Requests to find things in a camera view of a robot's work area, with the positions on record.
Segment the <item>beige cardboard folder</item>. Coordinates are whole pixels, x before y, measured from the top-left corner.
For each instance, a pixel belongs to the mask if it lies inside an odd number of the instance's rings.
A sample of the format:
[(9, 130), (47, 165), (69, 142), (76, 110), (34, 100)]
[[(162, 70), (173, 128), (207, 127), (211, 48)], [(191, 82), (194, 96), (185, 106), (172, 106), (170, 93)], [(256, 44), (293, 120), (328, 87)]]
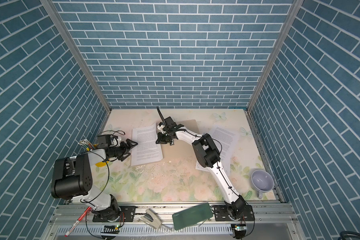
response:
[(179, 131), (176, 134), (180, 135), (178, 139), (174, 139), (174, 145), (161, 145), (163, 153), (163, 161), (171, 163), (192, 163), (197, 162), (195, 151), (192, 143), (199, 139), (195, 136), (196, 133), (189, 129), (186, 131)]

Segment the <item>printed text paper sheet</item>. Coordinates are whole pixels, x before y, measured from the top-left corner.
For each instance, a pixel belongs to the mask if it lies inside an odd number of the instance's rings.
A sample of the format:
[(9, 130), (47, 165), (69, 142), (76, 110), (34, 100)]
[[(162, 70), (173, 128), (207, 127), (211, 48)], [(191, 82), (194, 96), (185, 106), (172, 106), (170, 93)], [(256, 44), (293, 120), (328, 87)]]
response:
[(131, 150), (131, 166), (155, 163), (163, 159), (162, 147), (156, 144), (157, 125), (132, 130), (132, 140), (138, 143)]

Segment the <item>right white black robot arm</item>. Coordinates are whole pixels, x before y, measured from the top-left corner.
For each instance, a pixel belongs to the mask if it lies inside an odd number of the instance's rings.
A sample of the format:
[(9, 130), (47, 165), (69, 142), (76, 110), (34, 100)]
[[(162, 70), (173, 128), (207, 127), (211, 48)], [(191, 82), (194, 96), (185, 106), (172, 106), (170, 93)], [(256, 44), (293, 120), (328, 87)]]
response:
[(157, 133), (156, 143), (173, 146), (175, 140), (180, 140), (190, 144), (193, 147), (198, 163), (207, 169), (217, 182), (223, 194), (229, 216), (233, 220), (243, 217), (249, 204), (229, 180), (221, 164), (221, 152), (216, 146), (215, 140), (209, 134), (197, 135), (189, 131), (184, 125), (175, 123), (171, 117), (164, 118), (162, 114), (159, 115), (161, 121), (157, 126), (159, 132)]

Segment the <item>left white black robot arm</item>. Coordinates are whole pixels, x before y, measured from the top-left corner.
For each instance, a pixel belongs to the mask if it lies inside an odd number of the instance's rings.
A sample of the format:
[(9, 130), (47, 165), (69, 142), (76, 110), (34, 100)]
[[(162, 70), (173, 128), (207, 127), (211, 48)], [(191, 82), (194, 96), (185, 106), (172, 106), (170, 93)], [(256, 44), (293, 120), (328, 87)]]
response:
[(99, 135), (96, 146), (84, 140), (90, 148), (74, 157), (55, 161), (51, 181), (51, 195), (55, 199), (78, 200), (92, 209), (94, 215), (105, 222), (116, 221), (121, 209), (113, 195), (105, 194), (93, 184), (91, 166), (114, 160), (124, 161), (130, 150), (138, 145), (130, 139), (122, 141), (115, 135)]

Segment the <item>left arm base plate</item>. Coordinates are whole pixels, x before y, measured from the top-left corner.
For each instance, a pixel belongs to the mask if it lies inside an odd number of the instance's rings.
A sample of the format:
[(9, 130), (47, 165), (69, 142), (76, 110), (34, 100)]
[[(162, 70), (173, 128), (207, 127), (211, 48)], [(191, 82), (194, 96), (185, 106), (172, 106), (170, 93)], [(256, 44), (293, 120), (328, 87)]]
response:
[(116, 223), (116, 222), (133, 222), (136, 206), (119, 206), (119, 214), (117, 215), (117, 219), (109, 220), (108, 217), (101, 217), (99, 214), (93, 216), (93, 222), (95, 223)]

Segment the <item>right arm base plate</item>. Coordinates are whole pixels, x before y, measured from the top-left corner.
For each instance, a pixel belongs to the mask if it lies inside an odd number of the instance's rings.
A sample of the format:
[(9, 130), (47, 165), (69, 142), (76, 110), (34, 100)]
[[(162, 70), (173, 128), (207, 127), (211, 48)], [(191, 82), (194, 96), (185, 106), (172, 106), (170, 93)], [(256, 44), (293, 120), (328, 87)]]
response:
[(246, 205), (244, 207), (244, 212), (241, 216), (238, 216), (236, 219), (232, 218), (227, 210), (226, 205), (213, 205), (211, 207), (212, 213), (214, 214), (216, 222), (228, 222), (228, 221), (242, 221), (242, 217), (244, 217), (244, 221), (254, 221), (255, 215), (253, 212), (253, 208), (250, 205)]

